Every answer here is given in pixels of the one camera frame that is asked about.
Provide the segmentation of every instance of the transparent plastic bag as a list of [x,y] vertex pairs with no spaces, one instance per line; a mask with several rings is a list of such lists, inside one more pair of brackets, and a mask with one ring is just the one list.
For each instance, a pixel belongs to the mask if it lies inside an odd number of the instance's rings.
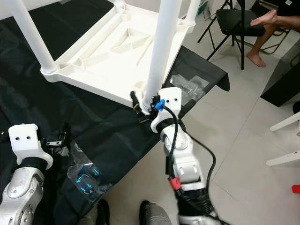
[[102,182],[101,172],[75,141],[71,142],[70,155],[73,162],[68,168],[67,176],[91,203],[99,201],[112,184]]
[[170,83],[182,90],[182,105],[187,104],[191,99],[196,102],[199,101],[206,94],[203,89],[209,84],[208,81],[198,76],[194,76],[190,81],[188,81],[180,74],[173,75]]

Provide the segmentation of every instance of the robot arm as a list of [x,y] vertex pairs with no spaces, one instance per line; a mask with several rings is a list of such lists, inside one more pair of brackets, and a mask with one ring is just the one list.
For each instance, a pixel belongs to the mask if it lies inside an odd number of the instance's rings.
[[142,116],[138,100],[133,97],[134,111],[140,122],[153,120],[151,129],[164,142],[168,159],[169,182],[175,191],[181,225],[227,224],[217,217],[206,189],[206,179],[198,159],[193,154],[194,142],[178,125],[181,110],[181,89],[165,88],[153,97],[151,112]]
[[37,129],[35,124],[21,124],[8,130],[19,168],[2,194],[1,225],[31,225],[43,197],[43,172],[52,166],[53,158],[43,151]]

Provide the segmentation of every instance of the cable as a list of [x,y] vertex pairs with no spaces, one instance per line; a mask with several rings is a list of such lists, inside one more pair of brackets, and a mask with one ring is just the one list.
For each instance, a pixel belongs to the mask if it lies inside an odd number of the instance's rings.
[[[177,138],[177,133],[178,133],[178,119],[177,119],[177,116],[174,114],[174,112],[173,112],[170,108],[168,108],[168,107],[165,106],[165,105],[162,105],[162,108],[166,109],[166,110],[172,115],[172,117],[173,117],[173,119],[174,119],[174,123],[175,123],[174,138],[173,138],[173,142],[172,142],[172,146],[171,146],[171,150],[170,150],[170,154],[169,154],[169,160],[168,160],[168,164],[169,164],[169,165],[168,165],[168,172],[169,172],[169,176],[172,177],[172,176],[174,176],[174,169],[173,169],[173,153],[174,153],[174,148],[175,148],[176,138]],[[210,170],[209,170],[209,172],[208,172],[208,176],[207,176],[207,180],[206,180],[207,194],[208,194],[208,197],[209,197],[208,189],[209,189],[209,185],[210,185],[210,177],[211,177],[212,171],[214,170],[214,168],[215,168],[215,166],[216,166],[216,162],[217,162],[216,156],[215,156],[215,154],[214,154],[208,147],[206,147],[206,146],[205,146],[204,144],[202,144],[200,141],[198,141],[198,140],[195,139],[193,136],[191,136],[191,135],[186,131],[186,129],[184,129],[184,130],[185,130],[185,132],[186,132],[186,133],[187,133],[187,134],[188,134],[195,142],[197,142],[199,145],[201,145],[202,147],[204,147],[204,148],[211,154],[211,156],[212,156],[212,158],[213,158],[213,162],[212,162],[212,165],[211,165]],[[182,196],[182,195],[180,195],[180,197],[181,197],[184,201],[186,201],[189,205],[191,205],[194,209],[196,209],[196,210],[199,211],[201,214],[203,214],[204,216],[209,217],[209,218],[211,218],[211,219],[213,219],[213,220],[216,220],[216,221],[220,222],[222,225],[231,225],[231,224],[229,224],[229,223],[227,223],[227,222],[221,220],[221,219],[218,217],[217,213],[216,213],[216,217],[214,217],[214,216],[212,216],[212,215],[210,215],[210,214],[208,214],[208,213],[203,212],[201,209],[199,209],[199,208],[197,207],[197,205],[195,205],[194,203],[192,203],[192,202],[190,201],[190,199],[185,198],[185,197]]]
[[203,212],[203,211],[202,211],[201,209],[199,209],[194,203],[192,203],[192,202],[190,201],[190,199],[187,199],[187,198],[185,198],[185,197],[183,197],[183,196],[181,196],[181,197],[182,197],[182,199],[185,200],[190,206],[192,206],[194,209],[198,210],[198,211],[199,211],[200,213],[202,213],[204,216],[209,217],[209,218],[211,218],[211,219],[213,219],[213,220],[216,220],[216,221],[220,222],[221,224],[231,225],[230,223],[225,222],[225,221],[219,219],[218,216],[214,217],[214,216],[212,216],[211,214],[208,214],[208,213]]
[[214,170],[215,166],[216,166],[216,163],[217,163],[217,159],[216,159],[216,156],[215,154],[207,147],[205,146],[203,143],[201,143],[200,141],[198,141],[196,138],[194,138],[191,134],[189,134],[187,131],[186,133],[195,141],[197,142],[199,145],[201,145],[202,147],[204,147],[212,156],[212,164],[211,164],[211,167],[210,167],[210,170],[207,174],[207,179],[206,179],[206,188],[207,190],[209,189],[209,186],[210,186],[210,177],[211,177],[211,174],[212,174],[212,171]]
[[173,113],[173,111],[170,108],[168,108],[165,105],[162,105],[162,107],[164,109],[166,109],[172,115],[172,117],[174,119],[174,123],[175,123],[174,138],[173,138],[173,142],[172,142],[172,146],[171,146],[171,150],[170,150],[170,154],[169,154],[169,162],[168,162],[168,173],[170,176],[174,176],[173,153],[174,153],[174,148],[175,148],[176,138],[177,138],[177,133],[178,133],[178,119],[177,119],[177,116]]

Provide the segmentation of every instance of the red connector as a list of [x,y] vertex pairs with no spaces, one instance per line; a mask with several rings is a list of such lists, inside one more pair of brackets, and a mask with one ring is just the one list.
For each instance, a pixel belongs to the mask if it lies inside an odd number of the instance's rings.
[[175,178],[169,177],[168,179],[173,190],[178,191],[181,187],[179,179],[177,177]]
[[300,194],[300,185],[292,186],[292,192],[295,194]]

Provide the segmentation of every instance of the blue connector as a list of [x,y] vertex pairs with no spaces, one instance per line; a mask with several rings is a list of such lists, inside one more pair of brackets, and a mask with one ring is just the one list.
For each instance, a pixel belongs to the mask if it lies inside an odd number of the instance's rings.
[[159,111],[162,111],[164,108],[162,107],[163,105],[165,105],[165,100],[161,99],[159,103],[156,104],[155,108]]

